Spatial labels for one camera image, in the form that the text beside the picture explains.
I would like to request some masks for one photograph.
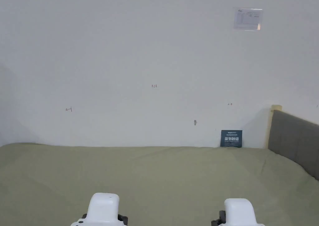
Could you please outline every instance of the paper notice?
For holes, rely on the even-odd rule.
[[[234,29],[258,31],[263,19],[263,10],[254,8],[236,8]]]

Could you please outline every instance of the headboard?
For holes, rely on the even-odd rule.
[[[300,164],[319,180],[319,125],[280,109],[271,108],[268,149]]]

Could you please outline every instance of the wooden bed frame post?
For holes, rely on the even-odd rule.
[[[271,105],[270,113],[269,113],[269,116],[268,116],[267,130],[266,130],[266,142],[265,142],[265,146],[264,146],[266,149],[268,149],[268,141],[269,141],[269,133],[270,133],[270,127],[271,127],[271,120],[272,120],[272,115],[274,114],[274,110],[282,111],[282,106],[281,105]]]

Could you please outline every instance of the blue card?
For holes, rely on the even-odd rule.
[[[242,131],[240,130],[222,130],[221,147],[242,147]]]

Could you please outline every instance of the green bed sheet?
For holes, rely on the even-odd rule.
[[[0,147],[0,225],[69,226],[96,192],[119,195],[129,226],[209,226],[227,198],[266,226],[319,224],[319,182],[267,149]]]

